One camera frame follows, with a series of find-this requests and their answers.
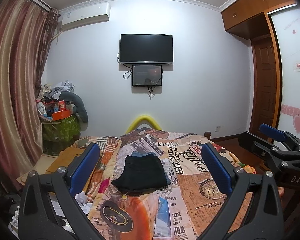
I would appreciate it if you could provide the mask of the pile of clothes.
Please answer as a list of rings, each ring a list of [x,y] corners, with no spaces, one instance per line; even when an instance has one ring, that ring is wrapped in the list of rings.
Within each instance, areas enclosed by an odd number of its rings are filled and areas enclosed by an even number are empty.
[[[41,87],[40,98],[48,98],[51,100],[58,100],[61,92],[74,92],[75,85],[69,80],[62,81],[51,87],[49,84],[45,84]]]

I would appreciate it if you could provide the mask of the grey plush toy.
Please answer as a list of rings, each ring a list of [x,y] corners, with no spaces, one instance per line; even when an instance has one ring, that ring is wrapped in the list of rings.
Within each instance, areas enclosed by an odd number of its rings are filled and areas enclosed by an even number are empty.
[[[73,114],[77,116],[82,123],[86,124],[88,122],[88,114],[85,109],[84,103],[77,94],[72,92],[61,92],[59,100],[64,100],[70,105],[73,105]]]

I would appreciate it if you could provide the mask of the green patterned storage box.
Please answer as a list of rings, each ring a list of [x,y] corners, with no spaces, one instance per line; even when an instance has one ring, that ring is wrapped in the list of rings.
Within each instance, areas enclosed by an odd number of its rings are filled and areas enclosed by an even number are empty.
[[[79,136],[80,132],[80,124],[74,115],[57,121],[42,122],[42,136],[46,141],[70,141]]]

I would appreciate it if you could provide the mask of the black wall television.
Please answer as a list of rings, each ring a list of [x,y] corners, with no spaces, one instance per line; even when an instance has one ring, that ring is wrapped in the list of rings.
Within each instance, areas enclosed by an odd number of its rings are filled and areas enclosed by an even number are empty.
[[[173,36],[164,34],[122,34],[119,62],[173,64]]]

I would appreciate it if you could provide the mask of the red gold striped curtain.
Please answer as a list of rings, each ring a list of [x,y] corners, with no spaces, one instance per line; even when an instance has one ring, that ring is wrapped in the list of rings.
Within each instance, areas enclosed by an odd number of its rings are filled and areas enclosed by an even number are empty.
[[[0,170],[19,189],[17,178],[42,155],[37,98],[58,25],[58,10],[30,0],[0,4]]]

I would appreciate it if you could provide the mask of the white wall socket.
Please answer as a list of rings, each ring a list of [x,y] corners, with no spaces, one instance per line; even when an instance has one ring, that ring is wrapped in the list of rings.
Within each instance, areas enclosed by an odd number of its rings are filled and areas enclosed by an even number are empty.
[[[220,126],[216,126],[215,131],[216,131],[216,132],[219,132],[219,131],[220,131],[220,128],[221,128]]]

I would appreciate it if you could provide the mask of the small black wall monitor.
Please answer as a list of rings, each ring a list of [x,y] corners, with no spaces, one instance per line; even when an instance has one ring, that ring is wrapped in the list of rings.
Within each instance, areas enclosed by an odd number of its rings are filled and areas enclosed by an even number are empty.
[[[133,87],[161,87],[162,65],[144,64],[132,66]]]

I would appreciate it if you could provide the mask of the wooden overhead cabinet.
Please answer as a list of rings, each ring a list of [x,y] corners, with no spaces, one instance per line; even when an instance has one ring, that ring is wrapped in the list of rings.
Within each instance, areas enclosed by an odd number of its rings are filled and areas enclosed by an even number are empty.
[[[270,33],[264,11],[294,0],[237,0],[221,12],[226,32],[246,40]]]

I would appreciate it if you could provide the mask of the white air conditioner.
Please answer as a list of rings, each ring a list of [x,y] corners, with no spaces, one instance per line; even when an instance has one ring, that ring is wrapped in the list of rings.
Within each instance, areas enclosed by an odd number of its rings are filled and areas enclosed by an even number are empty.
[[[71,30],[74,28],[107,22],[110,16],[110,4],[94,4],[69,11],[63,15],[61,29]]]

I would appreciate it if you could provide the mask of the white sliding wardrobe door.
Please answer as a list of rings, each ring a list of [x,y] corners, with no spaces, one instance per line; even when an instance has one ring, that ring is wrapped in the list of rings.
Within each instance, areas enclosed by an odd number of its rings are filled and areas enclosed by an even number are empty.
[[[281,59],[282,99],[278,128],[300,138],[300,8],[290,5],[269,16]]]

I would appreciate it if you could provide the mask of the crumpled white cloth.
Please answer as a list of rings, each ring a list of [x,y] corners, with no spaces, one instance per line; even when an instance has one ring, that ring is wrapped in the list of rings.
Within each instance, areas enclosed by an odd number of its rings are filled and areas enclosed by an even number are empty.
[[[78,193],[75,195],[75,200],[77,201],[77,203],[79,204],[80,208],[82,209],[82,211],[88,215],[90,212],[90,209],[92,207],[92,204],[88,202],[88,198],[85,194],[84,191]]]

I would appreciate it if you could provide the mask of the yellow foam arch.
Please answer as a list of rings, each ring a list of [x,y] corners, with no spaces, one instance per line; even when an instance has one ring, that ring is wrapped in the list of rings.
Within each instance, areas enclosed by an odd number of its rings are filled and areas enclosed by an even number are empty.
[[[152,129],[161,130],[161,127],[154,118],[149,115],[140,115],[130,124],[126,130],[126,133],[130,133],[131,131],[137,129],[141,124],[147,124]]]

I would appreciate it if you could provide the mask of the black pants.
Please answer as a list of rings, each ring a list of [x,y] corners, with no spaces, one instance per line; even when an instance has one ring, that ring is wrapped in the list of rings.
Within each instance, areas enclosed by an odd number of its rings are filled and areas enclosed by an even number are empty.
[[[133,152],[125,158],[124,169],[119,178],[111,183],[121,192],[145,193],[167,187],[171,181],[154,152]]]

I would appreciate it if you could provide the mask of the folded blue jeans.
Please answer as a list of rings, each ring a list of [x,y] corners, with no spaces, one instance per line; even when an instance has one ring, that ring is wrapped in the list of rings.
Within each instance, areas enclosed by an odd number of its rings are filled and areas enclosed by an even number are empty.
[[[138,178],[138,188],[161,188],[171,184],[160,159],[154,152],[132,152],[131,170]]]

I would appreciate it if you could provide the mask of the orange box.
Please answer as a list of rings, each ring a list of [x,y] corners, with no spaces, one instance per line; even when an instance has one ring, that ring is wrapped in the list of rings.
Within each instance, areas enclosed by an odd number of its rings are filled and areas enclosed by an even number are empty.
[[[65,109],[62,111],[57,111],[52,114],[52,120],[53,121],[62,120],[62,119],[68,118],[70,115],[71,115],[71,112],[68,109]]]

